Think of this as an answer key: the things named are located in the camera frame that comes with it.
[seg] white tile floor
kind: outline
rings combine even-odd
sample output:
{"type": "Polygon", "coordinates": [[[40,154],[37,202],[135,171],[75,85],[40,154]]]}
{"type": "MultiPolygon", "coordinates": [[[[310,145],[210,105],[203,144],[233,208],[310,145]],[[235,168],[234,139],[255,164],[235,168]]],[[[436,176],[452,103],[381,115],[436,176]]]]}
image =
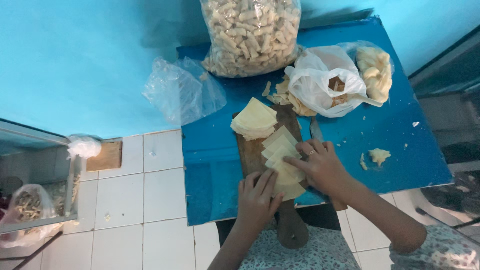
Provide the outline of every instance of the white tile floor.
{"type": "MultiPolygon", "coordinates": [[[[81,181],[79,219],[65,224],[65,235],[25,269],[205,270],[220,248],[214,223],[187,227],[179,130],[123,138],[122,167],[84,173],[81,181]]],[[[434,221],[418,215],[415,206],[444,216],[449,225],[459,223],[429,206],[418,190],[382,197],[424,224],[434,221]]],[[[390,269],[390,242],[383,233],[351,208],[338,218],[363,269],[390,269]]],[[[480,239],[479,230],[469,234],[480,239]]],[[[38,246],[0,249],[0,258],[24,256],[38,246]]],[[[0,262],[0,269],[16,264],[0,262]]]]}

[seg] floral shirt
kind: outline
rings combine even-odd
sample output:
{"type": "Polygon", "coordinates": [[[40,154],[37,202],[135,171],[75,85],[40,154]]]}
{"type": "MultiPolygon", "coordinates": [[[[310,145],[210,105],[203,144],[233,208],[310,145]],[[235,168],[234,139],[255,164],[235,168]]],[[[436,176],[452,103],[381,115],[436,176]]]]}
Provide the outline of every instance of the floral shirt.
{"type": "MultiPolygon", "coordinates": [[[[360,269],[340,231],[307,227],[309,240],[299,249],[283,247],[275,230],[262,231],[239,269],[360,269]]],[[[391,269],[480,269],[479,247],[448,226],[426,228],[427,238],[414,252],[399,254],[390,246],[391,269]]]]}

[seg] knife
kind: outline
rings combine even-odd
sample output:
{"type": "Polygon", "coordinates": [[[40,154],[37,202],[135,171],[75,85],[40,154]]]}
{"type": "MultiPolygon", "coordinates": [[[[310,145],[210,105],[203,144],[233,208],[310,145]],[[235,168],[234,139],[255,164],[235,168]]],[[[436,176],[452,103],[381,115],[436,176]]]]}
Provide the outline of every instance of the knife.
{"type": "MultiPolygon", "coordinates": [[[[312,116],[312,120],[310,121],[310,136],[312,136],[313,139],[319,140],[321,143],[325,141],[316,116],[312,116]]],[[[330,201],[335,211],[342,211],[348,208],[346,204],[332,197],[330,197],[330,201]]]]}

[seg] wrist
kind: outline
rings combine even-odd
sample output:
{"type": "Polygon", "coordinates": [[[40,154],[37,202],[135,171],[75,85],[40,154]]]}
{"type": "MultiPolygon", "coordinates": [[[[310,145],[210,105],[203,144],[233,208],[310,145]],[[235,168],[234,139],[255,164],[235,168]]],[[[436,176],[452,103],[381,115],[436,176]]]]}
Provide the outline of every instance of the wrist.
{"type": "Polygon", "coordinates": [[[253,226],[249,226],[238,219],[235,221],[235,224],[230,231],[230,234],[233,234],[234,236],[239,236],[240,239],[251,243],[253,243],[255,239],[257,239],[259,233],[260,232],[257,232],[257,230],[253,228],[253,226]]]}

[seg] wooden cutting board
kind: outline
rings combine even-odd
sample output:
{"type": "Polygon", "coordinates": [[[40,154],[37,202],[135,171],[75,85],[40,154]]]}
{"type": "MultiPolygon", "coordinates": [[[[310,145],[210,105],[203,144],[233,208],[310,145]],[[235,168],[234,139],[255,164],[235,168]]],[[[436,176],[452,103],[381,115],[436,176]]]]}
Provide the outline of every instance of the wooden cutting board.
{"type": "MultiPolygon", "coordinates": [[[[300,127],[297,121],[297,115],[292,110],[293,105],[272,105],[270,107],[277,112],[276,120],[278,123],[275,125],[275,130],[278,130],[284,125],[292,136],[301,142],[300,127]]],[[[262,151],[264,150],[262,142],[265,141],[266,138],[246,141],[242,135],[235,134],[237,136],[243,177],[246,177],[252,172],[264,172],[267,170],[268,168],[265,166],[267,159],[262,156],[262,151]]]]}
{"type": "MultiPolygon", "coordinates": [[[[292,110],[293,105],[277,104],[270,107],[277,112],[276,120],[278,123],[275,125],[275,130],[284,125],[292,136],[298,142],[301,142],[300,127],[297,115],[292,110]]],[[[242,135],[235,134],[237,136],[243,177],[245,178],[252,172],[266,171],[268,169],[265,166],[267,159],[262,156],[264,149],[262,142],[265,138],[246,141],[242,135]]],[[[294,199],[282,202],[278,208],[277,239],[284,247],[291,249],[300,248],[308,241],[307,226],[295,210],[294,199]]]]}

